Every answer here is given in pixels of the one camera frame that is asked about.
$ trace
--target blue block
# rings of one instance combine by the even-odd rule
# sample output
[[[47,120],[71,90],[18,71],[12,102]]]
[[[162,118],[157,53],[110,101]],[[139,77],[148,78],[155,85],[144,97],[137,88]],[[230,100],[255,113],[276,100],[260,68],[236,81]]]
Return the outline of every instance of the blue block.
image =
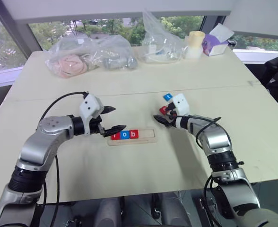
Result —
[[[170,93],[167,93],[165,96],[163,96],[166,101],[169,101],[172,97],[173,96]]]
[[[121,140],[127,140],[130,138],[130,132],[129,131],[121,131],[120,132],[120,139]]]

